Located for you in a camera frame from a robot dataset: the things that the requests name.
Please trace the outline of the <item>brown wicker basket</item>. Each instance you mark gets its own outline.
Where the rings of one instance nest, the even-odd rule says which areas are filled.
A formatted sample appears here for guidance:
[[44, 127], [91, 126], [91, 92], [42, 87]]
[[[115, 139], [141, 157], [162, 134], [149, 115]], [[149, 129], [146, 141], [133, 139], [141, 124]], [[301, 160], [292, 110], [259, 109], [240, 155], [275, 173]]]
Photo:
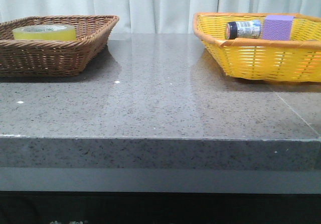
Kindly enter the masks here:
[[[63, 77], [80, 74], [107, 45], [116, 15], [32, 16], [1, 23], [2, 77]], [[15, 40], [12, 30], [27, 25], [68, 24], [75, 41]]]

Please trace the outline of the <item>small labelled jar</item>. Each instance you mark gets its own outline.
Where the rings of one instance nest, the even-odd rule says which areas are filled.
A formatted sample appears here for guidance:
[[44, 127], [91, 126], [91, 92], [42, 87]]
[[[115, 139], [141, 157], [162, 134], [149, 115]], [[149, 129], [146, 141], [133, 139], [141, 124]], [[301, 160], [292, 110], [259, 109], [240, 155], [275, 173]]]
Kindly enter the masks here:
[[225, 27], [225, 39], [236, 38], [257, 39], [261, 34], [261, 22], [259, 20], [228, 22]]

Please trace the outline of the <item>yellow tape roll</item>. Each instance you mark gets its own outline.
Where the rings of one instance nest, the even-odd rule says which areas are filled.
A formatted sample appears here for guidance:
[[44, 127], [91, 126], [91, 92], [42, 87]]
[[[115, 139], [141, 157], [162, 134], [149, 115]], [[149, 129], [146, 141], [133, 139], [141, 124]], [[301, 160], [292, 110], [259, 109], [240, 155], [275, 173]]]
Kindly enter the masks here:
[[75, 41], [75, 27], [64, 24], [30, 25], [12, 30], [15, 40]]

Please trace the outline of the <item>white curtain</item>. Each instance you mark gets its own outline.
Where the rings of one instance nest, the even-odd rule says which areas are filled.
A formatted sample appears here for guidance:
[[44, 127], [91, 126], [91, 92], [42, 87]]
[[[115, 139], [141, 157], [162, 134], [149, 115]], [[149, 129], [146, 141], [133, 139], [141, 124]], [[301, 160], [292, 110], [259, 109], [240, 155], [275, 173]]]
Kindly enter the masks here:
[[320, 0], [1, 0], [1, 21], [48, 15], [117, 15], [117, 33], [193, 31], [197, 12], [320, 16]]

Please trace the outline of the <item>purple foam block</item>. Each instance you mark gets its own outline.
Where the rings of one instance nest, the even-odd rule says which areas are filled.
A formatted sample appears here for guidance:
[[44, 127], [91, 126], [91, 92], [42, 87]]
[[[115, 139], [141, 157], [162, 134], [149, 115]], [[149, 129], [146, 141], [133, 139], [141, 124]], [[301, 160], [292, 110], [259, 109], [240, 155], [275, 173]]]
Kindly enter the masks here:
[[264, 40], [290, 40], [294, 16], [267, 15], [264, 19], [262, 39]]

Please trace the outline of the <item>yellow woven basket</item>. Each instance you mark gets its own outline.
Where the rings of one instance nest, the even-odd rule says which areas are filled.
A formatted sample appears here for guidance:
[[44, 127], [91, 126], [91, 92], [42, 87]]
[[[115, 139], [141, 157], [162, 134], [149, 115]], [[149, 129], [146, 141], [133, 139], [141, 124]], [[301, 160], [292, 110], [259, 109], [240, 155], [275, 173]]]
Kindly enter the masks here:
[[197, 12], [193, 17], [193, 30], [228, 76], [250, 80], [320, 82], [320, 18], [293, 13], [288, 41], [225, 39], [228, 22], [263, 22], [266, 15]]

